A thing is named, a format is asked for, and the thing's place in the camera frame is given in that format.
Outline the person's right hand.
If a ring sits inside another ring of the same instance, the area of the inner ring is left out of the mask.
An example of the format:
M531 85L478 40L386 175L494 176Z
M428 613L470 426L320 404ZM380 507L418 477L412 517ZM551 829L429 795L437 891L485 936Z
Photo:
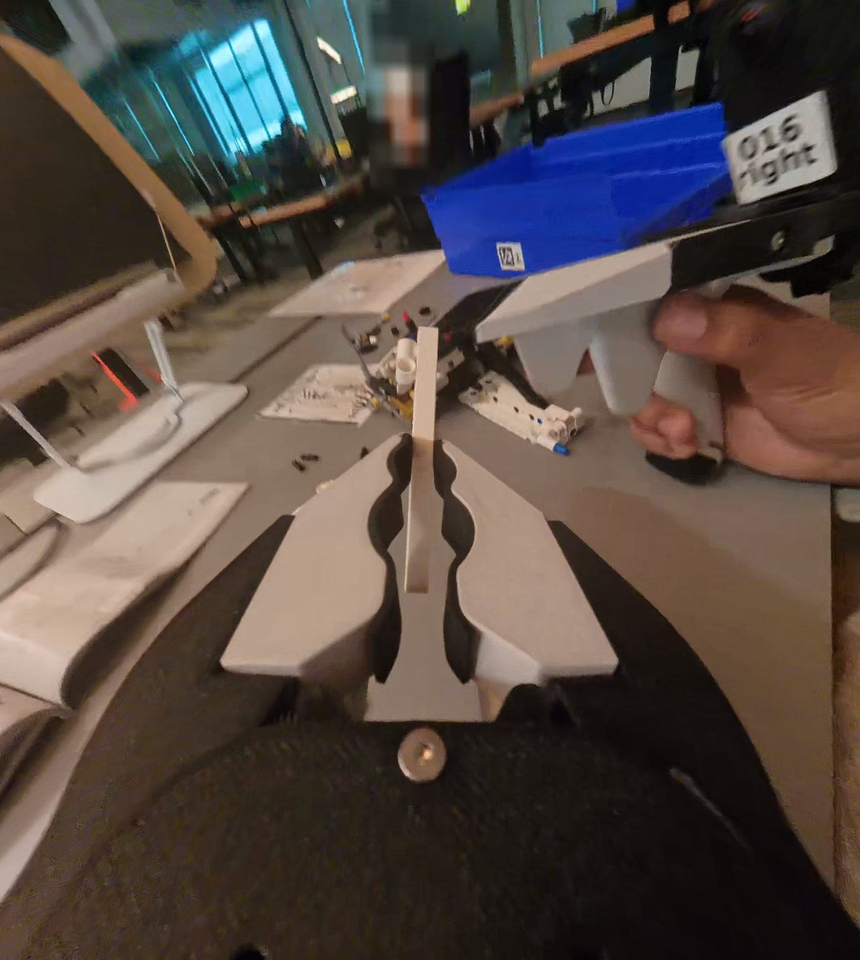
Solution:
M668 352L711 366L729 460L860 487L860 336L742 285L717 299L667 296L652 332Z

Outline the white monitor stand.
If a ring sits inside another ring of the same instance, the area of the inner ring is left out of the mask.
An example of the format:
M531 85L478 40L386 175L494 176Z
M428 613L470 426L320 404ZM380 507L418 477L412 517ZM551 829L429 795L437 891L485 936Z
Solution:
M180 384L161 319L146 322L145 330L159 369L161 395L75 460L62 455L15 403L1 402L4 413L56 464L56 472L35 489L33 498L64 520L84 524L108 516L248 395L247 387L234 383Z

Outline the long white lego beam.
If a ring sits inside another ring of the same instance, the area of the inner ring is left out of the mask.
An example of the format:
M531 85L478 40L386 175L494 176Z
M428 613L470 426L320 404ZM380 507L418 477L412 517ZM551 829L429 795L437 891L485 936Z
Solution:
M429 590L434 533L431 507L435 496L436 378L438 330L417 332L412 390L412 469L404 555L404 590L424 595Z

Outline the partly built lego aircraft model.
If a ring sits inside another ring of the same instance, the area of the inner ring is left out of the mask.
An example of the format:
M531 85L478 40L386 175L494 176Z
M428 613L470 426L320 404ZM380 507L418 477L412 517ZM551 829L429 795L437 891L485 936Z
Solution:
M500 299L497 291L470 294L431 321L430 327L438 332L437 409L445 412L460 402L511 434L566 456L570 442L585 424L581 409L562 408L532 389L511 337L487 343L475 340L477 327ZM414 374L399 372L397 359L399 352L404 352L407 365L415 364L418 327L409 314L403 314L403 323L406 336L375 367L369 366L365 357L378 346L379 327L352 334L343 325L341 333L361 366L371 404L412 427Z

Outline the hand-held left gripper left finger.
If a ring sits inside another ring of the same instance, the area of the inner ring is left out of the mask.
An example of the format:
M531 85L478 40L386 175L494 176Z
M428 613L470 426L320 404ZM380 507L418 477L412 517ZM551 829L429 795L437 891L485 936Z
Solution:
M384 683L402 618L390 546L412 437L391 436L293 514L220 659L230 673L346 691Z

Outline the zebra striped sticker sheet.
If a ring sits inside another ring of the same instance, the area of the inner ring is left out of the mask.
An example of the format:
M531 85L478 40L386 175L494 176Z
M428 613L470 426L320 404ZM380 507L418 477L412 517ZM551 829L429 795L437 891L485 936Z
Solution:
M362 370L351 364L310 366L268 406L265 420L362 426L374 413Z

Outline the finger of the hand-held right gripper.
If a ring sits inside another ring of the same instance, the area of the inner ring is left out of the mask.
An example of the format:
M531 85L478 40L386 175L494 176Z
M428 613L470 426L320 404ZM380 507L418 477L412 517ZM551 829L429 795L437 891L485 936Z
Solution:
M650 244L526 278L475 331L478 343L574 324L660 299L671 286L673 248Z

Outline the open instruction booklet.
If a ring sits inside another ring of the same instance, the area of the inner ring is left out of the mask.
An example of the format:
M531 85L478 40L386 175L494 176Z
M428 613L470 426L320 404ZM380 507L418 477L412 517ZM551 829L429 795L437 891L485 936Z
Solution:
M0 802L48 728L81 709L95 644L183 569L248 488L153 484L101 536L0 600Z

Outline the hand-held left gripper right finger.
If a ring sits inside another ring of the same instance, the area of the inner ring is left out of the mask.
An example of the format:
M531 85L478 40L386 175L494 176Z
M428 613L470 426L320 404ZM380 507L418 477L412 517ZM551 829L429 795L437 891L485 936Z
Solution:
M541 510L446 440L439 495L454 554L445 653L481 708L501 709L519 687L613 675L617 654Z

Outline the white printed paper sheet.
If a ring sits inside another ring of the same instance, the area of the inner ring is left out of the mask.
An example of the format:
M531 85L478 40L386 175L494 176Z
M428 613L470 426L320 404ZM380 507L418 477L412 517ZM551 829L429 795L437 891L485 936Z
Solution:
M346 261L274 306L268 316L381 318L440 272L447 272L440 249Z

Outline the blue plastic bin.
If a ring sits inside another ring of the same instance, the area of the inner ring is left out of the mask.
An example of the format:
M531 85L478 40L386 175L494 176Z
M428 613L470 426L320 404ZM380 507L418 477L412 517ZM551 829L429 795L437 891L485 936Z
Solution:
M525 277L606 257L709 218L731 190L711 102L518 147L427 189L453 274Z

